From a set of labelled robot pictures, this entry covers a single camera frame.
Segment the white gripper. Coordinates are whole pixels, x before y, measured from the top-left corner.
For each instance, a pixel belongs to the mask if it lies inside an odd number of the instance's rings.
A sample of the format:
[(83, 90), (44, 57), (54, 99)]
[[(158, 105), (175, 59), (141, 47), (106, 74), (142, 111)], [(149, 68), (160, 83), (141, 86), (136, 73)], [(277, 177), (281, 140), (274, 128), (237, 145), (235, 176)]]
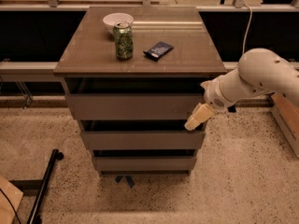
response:
[(200, 86), (205, 90), (205, 103), (199, 103), (192, 114), (188, 117), (184, 127), (188, 131), (195, 130), (200, 124), (204, 123), (214, 115), (215, 109), (223, 109), (233, 106), (235, 103), (229, 101), (221, 92), (220, 79), (204, 81)]

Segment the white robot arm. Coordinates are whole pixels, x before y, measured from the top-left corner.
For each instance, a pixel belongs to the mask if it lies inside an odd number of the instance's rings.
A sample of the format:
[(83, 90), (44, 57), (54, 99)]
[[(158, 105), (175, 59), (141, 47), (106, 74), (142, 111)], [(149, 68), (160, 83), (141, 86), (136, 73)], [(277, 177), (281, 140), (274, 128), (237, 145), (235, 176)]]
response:
[(277, 92), (299, 105), (299, 72), (285, 59), (269, 49), (245, 52), (233, 71), (201, 83), (204, 103), (199, 103), (184, 127), (195, 130), (210, 119), (216, 109), (227, 108), (237, 101)]

